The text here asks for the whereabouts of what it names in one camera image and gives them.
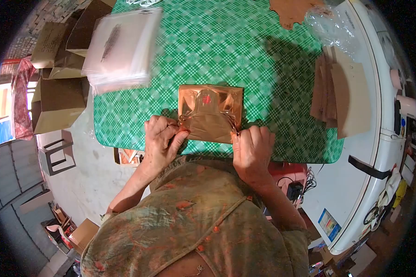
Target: red cloth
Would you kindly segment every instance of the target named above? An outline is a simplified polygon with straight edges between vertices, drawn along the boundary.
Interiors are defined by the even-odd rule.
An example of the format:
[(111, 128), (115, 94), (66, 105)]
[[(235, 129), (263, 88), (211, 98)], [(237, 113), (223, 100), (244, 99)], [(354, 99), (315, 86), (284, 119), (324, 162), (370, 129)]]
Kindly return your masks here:
[(31, 56), (22, 58), (17, 68), (17, 74), (13, 76), (11, 83), (11, 133), (19, 140), (30, 140), (34, 136), (32, 122), (29, 118), (28, 89), (29, 78), (36, 69), (31, 64)]

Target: metallic pouch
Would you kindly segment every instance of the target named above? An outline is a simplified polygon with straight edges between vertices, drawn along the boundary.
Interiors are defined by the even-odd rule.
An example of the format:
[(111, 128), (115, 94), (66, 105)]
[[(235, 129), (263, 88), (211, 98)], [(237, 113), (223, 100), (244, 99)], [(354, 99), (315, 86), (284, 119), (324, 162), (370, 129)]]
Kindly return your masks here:
[(214, 85), (179, 86), (179, 122), (188, 138), (232, 144), (242, 117), (244, 88)]

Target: black strap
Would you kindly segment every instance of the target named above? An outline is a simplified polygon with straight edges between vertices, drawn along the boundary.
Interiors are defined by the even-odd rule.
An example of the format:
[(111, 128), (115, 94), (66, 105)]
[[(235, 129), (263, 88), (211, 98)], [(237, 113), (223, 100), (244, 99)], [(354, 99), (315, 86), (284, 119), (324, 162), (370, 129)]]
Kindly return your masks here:
[(366, 174), (368, 174), (368, 175), (370, 175), (374, 178), (380, 179), (380, 180), (383, 180), (383, 179), (391, 176), (391, 170), (381, 172), (381, 171), (373, 168), (372, 166), (361, 162), (360, 160), (356, 159), (353, 156), (348, 156), (348, 162), (350, 164), (352, 164), (355, 168), (359, 169), (360, 171), (365, 172)]

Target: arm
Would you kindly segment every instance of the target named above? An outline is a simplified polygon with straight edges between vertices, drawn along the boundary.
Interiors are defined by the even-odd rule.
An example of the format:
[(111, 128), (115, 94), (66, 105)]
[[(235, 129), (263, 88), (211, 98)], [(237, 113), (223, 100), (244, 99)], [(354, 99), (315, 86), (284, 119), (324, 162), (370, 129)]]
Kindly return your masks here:
[(145, 122), (145, 157), (116, 197), (106, 213), (121, 213), (136, 206), (146, 186), (164, 170), (174, 158), (188, 131), (179, 131), (177, 122), (153, 115)]
[(302, 216), (268, 172), (275, 135), (267, 127), (251, 126), (233, 135), (233, 165), (239, 177), (262, 197), (280, 229), (306, 229)]

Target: patterned blouse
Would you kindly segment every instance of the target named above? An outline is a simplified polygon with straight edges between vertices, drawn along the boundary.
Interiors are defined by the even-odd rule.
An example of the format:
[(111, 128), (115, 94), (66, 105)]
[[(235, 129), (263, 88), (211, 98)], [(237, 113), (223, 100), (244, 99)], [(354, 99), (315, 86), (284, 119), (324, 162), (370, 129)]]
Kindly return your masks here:
[(155, 276), (191, 251), (215, 276), (308, 276), (307, 231), (272, 225), (231, 164), (182, 156), (150, 188), (105, 216), (82, 254), (83, 276)]

